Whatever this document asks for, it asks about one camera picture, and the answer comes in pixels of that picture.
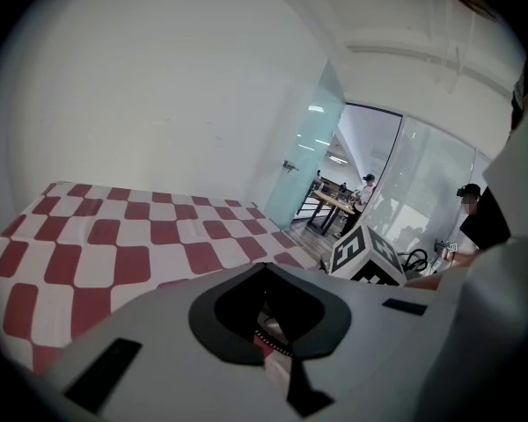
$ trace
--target glass door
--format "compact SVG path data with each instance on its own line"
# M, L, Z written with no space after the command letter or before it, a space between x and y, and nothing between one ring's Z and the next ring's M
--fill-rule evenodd
M284 168L264 208L281 229L287 229L323 161L344 109L344 94L328 62L309 103L297 138L284 158L296 169Z
M365 222L398 251L449 239L458 220L456 191L470 182L475 149L420 120L407 117L380 192Z

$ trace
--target red and white checkered fabric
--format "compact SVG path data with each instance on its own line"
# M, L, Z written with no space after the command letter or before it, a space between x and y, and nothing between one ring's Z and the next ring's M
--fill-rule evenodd
M0 236L0 344L39 373L138 295L260 261L316 265L255 205L52 184Z

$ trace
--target ceiling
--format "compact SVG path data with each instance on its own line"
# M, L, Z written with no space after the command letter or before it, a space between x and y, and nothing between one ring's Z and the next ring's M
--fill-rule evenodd
M326 156L335 156L337 158L343 159L344 161L348 161L346 152L342 148L341 142L339 141L338 137L336 137L336 135L333 136L331 145L328 146Z
M510 30L456 0L287 1L342 67L356 53L404 55L442 63L508 97L524 63Z

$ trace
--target black and white cube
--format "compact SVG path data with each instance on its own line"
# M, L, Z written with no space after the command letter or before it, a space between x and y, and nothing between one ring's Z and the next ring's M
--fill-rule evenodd
M364 224L334 245L330 274L379 285L401 286L407 281L392 244Z

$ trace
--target white wall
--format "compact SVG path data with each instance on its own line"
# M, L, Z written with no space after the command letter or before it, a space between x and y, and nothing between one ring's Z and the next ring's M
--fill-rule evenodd
M510 131L510 102L467 76L452 94L450 71L397 55L360 53L346 68L348 101L410 113L456 135L493 158Z
M0 58L0 230L56 180L264 205L325 64L283 0L41 0Z
M328 178L339 185L346 182L347 188L351 191L362 189L365 186L362 178L358 175L358 171L352 164L337 164L325 156L319 170L322 178Z

